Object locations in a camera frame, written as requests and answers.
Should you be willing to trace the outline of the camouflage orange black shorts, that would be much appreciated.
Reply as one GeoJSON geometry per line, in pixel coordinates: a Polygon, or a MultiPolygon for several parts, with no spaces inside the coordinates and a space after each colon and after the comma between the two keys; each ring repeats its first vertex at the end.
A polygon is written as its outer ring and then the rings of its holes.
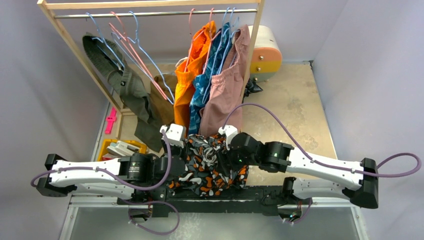
{"type": "Polygon", "coordinates": [[[186,189],[200,197],[216,197],[227,189],[243,189],[246,186],[249,176],[247,164],[224,166],[223,162],[231,156],[224,135],[191,134],[184,143],[184,173],[167,184],[173,195],[186,189]]]}

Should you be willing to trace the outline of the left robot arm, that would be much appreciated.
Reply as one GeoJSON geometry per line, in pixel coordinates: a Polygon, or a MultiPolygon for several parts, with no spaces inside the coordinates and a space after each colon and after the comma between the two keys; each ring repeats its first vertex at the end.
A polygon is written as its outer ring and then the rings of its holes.
{"type": "Polygon", "coordinates": [[[131,200],[164,188],[168,181],[187,171],[176,155],[135,153],[104,161],[72,162],[49,154],[46,172],[35,176],[30,185],[45,197],[94,194],[131,200]]]}

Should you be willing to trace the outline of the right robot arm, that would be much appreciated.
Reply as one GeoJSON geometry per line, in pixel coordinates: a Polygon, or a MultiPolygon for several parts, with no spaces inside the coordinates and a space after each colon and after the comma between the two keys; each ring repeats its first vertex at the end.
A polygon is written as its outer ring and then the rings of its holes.
{"type": "Polygon", "coordinates": [[[269,173],[308,175],[310,179],[286,177],[282,193],[296,200],[313,197],[340,198],[366,208],[379,207],[376,161],[341,161],[308,152],[287,143],[262,143],[242,132],[228,144],[231,163],[257,166],[269,173]]]}

